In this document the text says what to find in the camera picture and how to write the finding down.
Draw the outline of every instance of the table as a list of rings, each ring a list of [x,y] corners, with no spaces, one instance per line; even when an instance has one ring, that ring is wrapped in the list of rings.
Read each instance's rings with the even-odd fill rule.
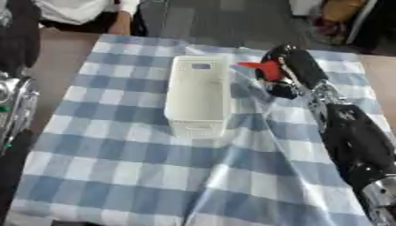
[[[33,69],[42,94],[33,123],[35,132],[40,133],[50,120],[98,37],[98,34],[42,30],[42,52]],[[396,57],[359,55],[359,58],[384,115],[396,133],[396,93],[392,91],[396,84]]]
[[[41,93],[32,124],[35,133],[40,134],[50,120],[98,37],[42,29],[40,57],[31,70]]]
[[[102,36],[29,155],[12,210],[107,225],[369,225],[306,104],[271,98],[247,68],[232,67],[235,108],[224,138],[171,135],[164,118],[171,61],[206,53],[233,63],[263,55]],[[389,132],[357,56],[312,54]]]

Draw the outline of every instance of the gray floor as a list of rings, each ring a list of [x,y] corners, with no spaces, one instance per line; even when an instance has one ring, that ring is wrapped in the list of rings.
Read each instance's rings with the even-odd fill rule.
[[[154,37],[253,49],[292,43],[306,49],[357,52],[313,41],[307,22],[292,16],[288,0],[147,0],[142,11]],[[383,41],[376,53],[396,56],[395,42]]]

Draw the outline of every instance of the white basket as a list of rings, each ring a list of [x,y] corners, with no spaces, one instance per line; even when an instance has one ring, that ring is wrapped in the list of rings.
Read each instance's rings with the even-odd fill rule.
[[[173,60],[165,116],[173,134],[214,139],[225,133],[231,95],[225,56],[177,56]]]

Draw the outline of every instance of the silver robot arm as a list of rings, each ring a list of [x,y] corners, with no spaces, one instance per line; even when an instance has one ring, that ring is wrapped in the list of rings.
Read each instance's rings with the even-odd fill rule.
[[[38,92],[25,69],[39,55],[39,18],[32,0],[0,0],[0,156],[35,112]]]
[[[346,101],[315,59],[306,50],[284,45],[260,64],[241,64],[256,68],[270,94],[306,100],[329,156],[368,218],[376,226],[396,225],[395,147],[361,109]]]

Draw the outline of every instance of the blue and white checkered cloth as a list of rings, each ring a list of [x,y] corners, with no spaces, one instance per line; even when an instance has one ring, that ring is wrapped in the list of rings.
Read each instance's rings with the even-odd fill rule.
[[[389,132],[357,55],[311,53]],[[269,96],[253,70],[230,67],[234,108],[222,139],[171,135],[172,59],[202,54],[236,63],[264,52],[103,35],[28,156],[12,211],[103,225],[370,225],[306,103]]]

